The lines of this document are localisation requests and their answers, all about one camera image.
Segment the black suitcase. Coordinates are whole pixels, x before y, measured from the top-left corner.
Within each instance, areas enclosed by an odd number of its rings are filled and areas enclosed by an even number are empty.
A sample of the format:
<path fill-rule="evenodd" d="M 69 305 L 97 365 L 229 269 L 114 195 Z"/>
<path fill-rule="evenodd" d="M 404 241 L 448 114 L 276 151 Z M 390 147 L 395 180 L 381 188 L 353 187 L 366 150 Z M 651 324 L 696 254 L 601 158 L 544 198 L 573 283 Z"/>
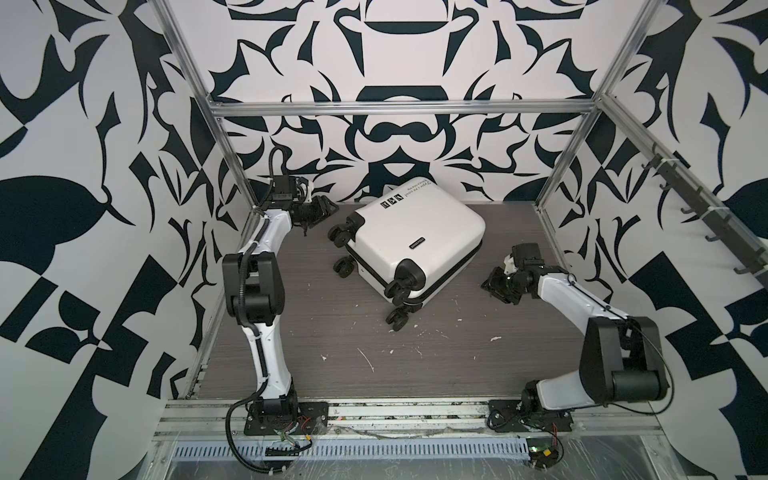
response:
<path fill-rule="evenodd" d="M 394 188 L 333 226 L 328 239 L 346 251 L 333 265 L 357 271 L 394 306 L 385 322 L 401 330 L 476 256 L 486 224 L 470 207 L 419 177 Z"/>

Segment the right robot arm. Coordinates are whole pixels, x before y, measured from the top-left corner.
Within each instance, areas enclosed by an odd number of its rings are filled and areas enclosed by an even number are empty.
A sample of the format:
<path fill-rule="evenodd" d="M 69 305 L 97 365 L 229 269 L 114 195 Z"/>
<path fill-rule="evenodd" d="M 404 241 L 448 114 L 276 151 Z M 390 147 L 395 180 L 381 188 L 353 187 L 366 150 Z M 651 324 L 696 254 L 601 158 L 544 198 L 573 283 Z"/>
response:
<path fill-rule="evenodd" d="M 553 433 L 569 430 L 576 410 L 613 405 L 633 412 L 637 402 L 672 404 L 675 382 L 662 353 L 657 324 L 597 299 L 572 273 L 547 264 L 537 244 L 513 246 L 481 287 L 505 304 L 517 305 L 524 295 L 540 299 L 583 335 L 578 368 L 527 383 L 516 404 L 490 402 L 490 429 L 537 428 Z"/>

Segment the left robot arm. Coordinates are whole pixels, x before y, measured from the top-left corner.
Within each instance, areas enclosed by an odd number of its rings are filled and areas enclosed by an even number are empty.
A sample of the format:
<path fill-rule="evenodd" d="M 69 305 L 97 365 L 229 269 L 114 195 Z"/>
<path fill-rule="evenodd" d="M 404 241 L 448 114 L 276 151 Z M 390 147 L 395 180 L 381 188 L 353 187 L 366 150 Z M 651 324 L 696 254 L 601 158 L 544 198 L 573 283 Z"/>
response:
<path fill-rule="evenodd" d="M 235 444 L 232 415 L 240 407 L 246 409 L 246 434 L 277 434 L 285 446 L 271 447 L 271 452 L 298 456 L 313 446 L 310 436 L 305 437 L 304 444 L 290 437 L 296 430 L 302 432 L 310 417 L 301 413 L 294 380 L 285 361 L 280 320 L 286 290 L 277 254 L 293 229 L 307 232 L 338 211 L 338 206 L 326 196 L 313 193 L 309 179 L 277 174 L 277 154 L 287 158 L 288 148 L 277 145 L 269 152 L 269 183 L 257 204 L 258 221 L 253 234 L 239 251 L 225 255 L 222 262 L 225 307 L 247 339 L 257 379 L 255 391 L 228 408 L 225 435 L 238 463 L 271 477 L 285 473 L 290 463 L 248 460 Z"/>

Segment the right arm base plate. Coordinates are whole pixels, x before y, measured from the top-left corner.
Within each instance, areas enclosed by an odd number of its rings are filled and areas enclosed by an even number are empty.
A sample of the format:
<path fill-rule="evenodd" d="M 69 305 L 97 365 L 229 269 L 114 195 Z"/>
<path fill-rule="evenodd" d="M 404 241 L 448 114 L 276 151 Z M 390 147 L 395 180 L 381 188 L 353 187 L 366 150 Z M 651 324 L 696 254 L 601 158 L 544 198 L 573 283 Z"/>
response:
<path fill-rule="evenodd" d="M 486 427 L 498 433 L 571 432 L 568 411 L 526 410 L 521 400 L 497 399 L 488 402 Z"/>

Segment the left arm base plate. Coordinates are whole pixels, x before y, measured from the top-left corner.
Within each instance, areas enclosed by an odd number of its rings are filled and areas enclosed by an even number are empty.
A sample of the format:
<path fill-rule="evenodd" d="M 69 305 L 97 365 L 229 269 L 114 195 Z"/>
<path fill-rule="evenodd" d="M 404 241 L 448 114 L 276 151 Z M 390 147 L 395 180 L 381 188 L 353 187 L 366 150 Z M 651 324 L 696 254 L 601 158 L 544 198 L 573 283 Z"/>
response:
<path fill-rule="evenodd" d="M 257 400 L 248 407 L 244 427 L 246 436 L 284 433 L 309 434 L 326 427 L 329 416 L 327 402 L 295 402 L 293 400 Z"/>

